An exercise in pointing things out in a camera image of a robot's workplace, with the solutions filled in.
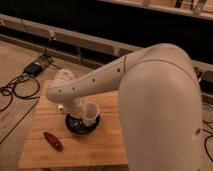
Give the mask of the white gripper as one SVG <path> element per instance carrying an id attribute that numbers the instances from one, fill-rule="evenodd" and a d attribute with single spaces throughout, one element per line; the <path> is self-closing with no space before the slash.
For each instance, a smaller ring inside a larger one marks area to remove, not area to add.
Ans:
<path id="1" fill-rule="evenodd" d="M 83 99 L 77 98 L 63 104 L 64 111 L 71 117 L 80 119 L 83 111 Z"/>

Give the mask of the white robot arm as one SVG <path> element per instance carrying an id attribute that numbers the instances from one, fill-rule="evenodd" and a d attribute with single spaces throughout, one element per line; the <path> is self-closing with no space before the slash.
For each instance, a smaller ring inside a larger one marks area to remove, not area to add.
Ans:
<path id="1" fill-rule="evenodd" d="M 129 171 L 200 171 L 202 98 L 188 54 L 157 44 L 124 55 L 80 78 L 54 79 L 49 100 L 118 92 Z"/>

